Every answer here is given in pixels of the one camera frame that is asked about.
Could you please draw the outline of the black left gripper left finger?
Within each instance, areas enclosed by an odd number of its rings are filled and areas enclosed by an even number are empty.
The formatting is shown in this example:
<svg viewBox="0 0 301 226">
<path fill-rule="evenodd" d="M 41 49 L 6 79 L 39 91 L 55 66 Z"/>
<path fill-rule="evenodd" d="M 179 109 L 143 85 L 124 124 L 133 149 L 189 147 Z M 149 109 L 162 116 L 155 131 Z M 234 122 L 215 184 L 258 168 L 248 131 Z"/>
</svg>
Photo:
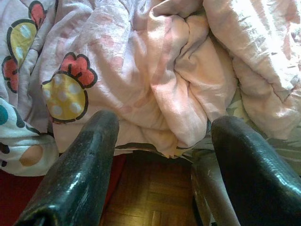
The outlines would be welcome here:
<svg viewBox="0 0 301 226">
<path fill-rule="evenodd" d="M 14 226 L 98 226 L 118 132 L 115 113 L 95 113 L 49 169 Z"/>
</svg>

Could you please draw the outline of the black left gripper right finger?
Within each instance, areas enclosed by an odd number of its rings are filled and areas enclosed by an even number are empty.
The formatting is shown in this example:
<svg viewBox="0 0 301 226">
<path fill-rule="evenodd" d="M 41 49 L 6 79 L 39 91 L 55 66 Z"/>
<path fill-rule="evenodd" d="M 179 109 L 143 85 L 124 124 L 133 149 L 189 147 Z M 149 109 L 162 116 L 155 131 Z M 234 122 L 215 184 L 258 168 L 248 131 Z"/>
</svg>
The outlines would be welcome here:
<svg viewBox="0 0 301 226">
<path fill-rule="evenodd" d="M 301 226 L 301 177 L 242 119 L 213 121 L 222 179 L 241 226 Z"/>
</svg>

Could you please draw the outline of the pink cartoon print blanket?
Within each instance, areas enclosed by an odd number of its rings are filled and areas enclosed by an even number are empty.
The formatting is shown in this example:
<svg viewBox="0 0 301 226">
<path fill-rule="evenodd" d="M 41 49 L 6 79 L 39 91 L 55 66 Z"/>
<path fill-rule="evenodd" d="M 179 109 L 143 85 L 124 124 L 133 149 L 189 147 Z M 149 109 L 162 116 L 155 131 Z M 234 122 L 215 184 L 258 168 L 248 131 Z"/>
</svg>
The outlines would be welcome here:
<svg viewBox="0 0 301 226">
<path fill-rule="evenodd" d="M 115 154 L 183 157 L 228 115 L 301 122 L 301 0 L 0 0 L 0 170 L 42 176 L 100 110 Z"/>
</svg>

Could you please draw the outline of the grey bed frame leg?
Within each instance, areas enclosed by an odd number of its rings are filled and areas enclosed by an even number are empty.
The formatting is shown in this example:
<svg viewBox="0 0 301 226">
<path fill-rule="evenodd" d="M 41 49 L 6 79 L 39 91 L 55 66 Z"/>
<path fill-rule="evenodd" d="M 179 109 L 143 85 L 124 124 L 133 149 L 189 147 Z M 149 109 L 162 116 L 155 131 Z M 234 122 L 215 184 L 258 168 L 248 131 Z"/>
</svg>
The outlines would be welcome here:
<svg viewBox="0 0 301 226">
<path fill-rule="evenodd" d="M 241 226 L 217 162 L 194 163 L 191 180 L 194 200 L 203 226 Z"/>
</svg>

